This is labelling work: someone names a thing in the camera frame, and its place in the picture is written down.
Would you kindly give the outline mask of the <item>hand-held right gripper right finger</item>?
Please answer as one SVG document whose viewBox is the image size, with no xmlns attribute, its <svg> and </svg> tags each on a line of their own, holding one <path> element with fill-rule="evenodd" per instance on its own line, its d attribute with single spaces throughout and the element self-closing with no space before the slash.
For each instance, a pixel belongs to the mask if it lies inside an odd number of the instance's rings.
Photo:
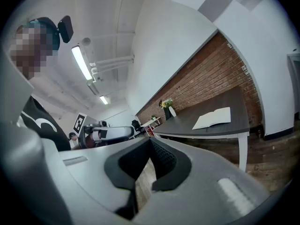
<svg viewBox="0 0 300 225">
<path fill-rule="evenodd" d="M 257 225 L 269 193 L 222 156 L 180 142 L 152 138 L 190 161 L 188 176 L 169 191 L 154 191 L 138 225 Z"/>
</svg>

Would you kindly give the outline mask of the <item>yellow and white flowers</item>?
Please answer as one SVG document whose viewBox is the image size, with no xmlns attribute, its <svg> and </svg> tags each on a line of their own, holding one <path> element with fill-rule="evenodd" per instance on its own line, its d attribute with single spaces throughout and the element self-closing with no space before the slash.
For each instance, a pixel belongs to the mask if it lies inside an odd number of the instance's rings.
<svg viewBox="0 0 300 225">
<path fill-rule="evenodd" d="M 161 108 L 168 108 L 173 105 L 173 100 L 171 98 L 166 99 L 165 101 L 160 101 L 159 106 Z"/>
</svg>

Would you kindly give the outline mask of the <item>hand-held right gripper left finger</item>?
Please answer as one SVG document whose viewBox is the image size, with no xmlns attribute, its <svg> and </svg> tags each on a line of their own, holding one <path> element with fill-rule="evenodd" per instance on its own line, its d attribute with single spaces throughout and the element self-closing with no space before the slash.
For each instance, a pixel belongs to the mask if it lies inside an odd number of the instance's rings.
<svg viewBox="0 0 300 225">
<path fill-rule="evenodd" d="M 47 221 L 55 225 L 150 225 L 138 212 L 134 169 L 150 140 L 138 138 L 105 147 L 58 152 L 43 139 Z"/>
</svg>

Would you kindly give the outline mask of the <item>black office chair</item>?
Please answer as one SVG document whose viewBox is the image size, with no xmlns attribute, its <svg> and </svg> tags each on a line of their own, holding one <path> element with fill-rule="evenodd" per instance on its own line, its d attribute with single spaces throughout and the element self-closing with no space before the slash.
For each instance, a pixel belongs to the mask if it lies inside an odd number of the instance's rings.
<svg viewBox="0 0 300 225">
<path fill-rule="evenodd" d="M 144 133 L 145 129 L 141 126 L 141 124 L 137 120 L 132 121 L 132 126 L 136 133 Z"/>
</svg>

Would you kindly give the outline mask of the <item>white table leg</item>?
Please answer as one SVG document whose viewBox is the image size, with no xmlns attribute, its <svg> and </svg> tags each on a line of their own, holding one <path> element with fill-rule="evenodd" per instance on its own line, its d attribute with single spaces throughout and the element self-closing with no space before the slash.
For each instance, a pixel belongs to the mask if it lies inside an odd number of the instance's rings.
<svg viewBox="0 0 300 225">
<path fill-rule="evenodd" d="M 248 136 L 249 132 L 238 134 L 239 141 L 239 168 L 246 171 L 248 158 Z"/>
</svg>

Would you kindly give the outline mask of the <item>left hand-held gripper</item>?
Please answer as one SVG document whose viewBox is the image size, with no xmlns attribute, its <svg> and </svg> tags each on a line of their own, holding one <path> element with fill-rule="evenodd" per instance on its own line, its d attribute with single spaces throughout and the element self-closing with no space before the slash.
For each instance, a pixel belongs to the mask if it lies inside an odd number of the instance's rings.
<svg viewBox="0 0 300 225">
<path fill-rule="evenodd" d="M 124 142 L 134 135 L 133 127 L 109 127 L 106 121 L 97 121 L 83 113 L 77 115 L 73 131 L 81 149 Z"/>
</svg>

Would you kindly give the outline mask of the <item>small white side table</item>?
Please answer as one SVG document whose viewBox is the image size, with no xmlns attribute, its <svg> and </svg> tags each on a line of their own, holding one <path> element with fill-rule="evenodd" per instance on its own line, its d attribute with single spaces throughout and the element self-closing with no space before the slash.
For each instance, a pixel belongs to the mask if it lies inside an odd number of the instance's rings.
<svg viewBox="0 0 300 225">
<path fill-rule="evenodd" d="M 153 130 L 161 125 L 161 117 L 152 118 L 148 122 L 141 125 L 148 136 L 154 136 Z"/>
</svg>

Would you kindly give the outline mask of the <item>white ceiling pipes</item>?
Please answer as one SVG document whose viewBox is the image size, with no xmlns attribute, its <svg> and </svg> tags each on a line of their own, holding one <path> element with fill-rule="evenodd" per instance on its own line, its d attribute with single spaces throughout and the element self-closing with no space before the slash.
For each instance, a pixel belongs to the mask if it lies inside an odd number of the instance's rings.
<svg viewBox="0 0 300 225">
<path fill-rule="evenodd" d="M 90 63 L 90 70 L 94 81 L 102 80 L 102 73 L 126 67 L 134 63 L 134 56 L 117 57 Z"/>
</svg>

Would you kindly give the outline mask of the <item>long ceiling light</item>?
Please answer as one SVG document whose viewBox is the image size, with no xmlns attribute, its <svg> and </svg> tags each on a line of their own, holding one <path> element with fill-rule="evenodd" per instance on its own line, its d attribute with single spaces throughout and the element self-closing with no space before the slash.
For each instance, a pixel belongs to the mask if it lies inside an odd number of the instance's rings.
<svg viewBox="0 0 300 225">
<path fill-rule="evenodd" d="M 77 46 L 74 46 L 72 47 L 71 49 L 72 51 L 72 54 L 74 56 L 74 59 L 77 63 L 77 65 L 79 66 L 81 72 L 83 73 L 84 77 L 86 80 L 91 80 L 92 79 L 92 76 L 86 66 L 86 63 L 85 63 L 85 60 L 83 58 L 83 55 L 82 55 L 82 52 L 81 52 L 81 49 L 80 47 L 77 45 Z"/>
</svg>

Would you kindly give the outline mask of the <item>person's black printed shirt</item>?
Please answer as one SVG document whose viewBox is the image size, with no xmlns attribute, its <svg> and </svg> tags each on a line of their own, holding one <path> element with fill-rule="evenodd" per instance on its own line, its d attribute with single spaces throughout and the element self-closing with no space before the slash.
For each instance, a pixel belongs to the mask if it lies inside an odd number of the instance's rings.
<svg viewBox="0 0 300 225">
<path fill-rule="evenodd" d="M 58 151 L 71 150 L 69 139 L 64 131 L 44 107 L 32 96 L 25 104 L 17 125 L 34 130 L 41 138 L 52 140 Z"/>
</svg>

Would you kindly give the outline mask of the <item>pale cloth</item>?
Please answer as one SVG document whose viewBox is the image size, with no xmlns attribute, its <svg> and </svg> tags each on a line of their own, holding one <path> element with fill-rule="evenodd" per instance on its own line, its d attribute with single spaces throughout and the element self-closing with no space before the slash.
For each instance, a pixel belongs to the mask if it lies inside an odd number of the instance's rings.
<svg viewBox="0 0 300 225">
<path fill-rule="evenodd" d="M 192 129 L 196 130 L 202 128 L 209 128 L 213 125 L 230 123 L 230 122 L 231 122 L 231 108 L 224 107 L 200 116 Z"/>
</svg>

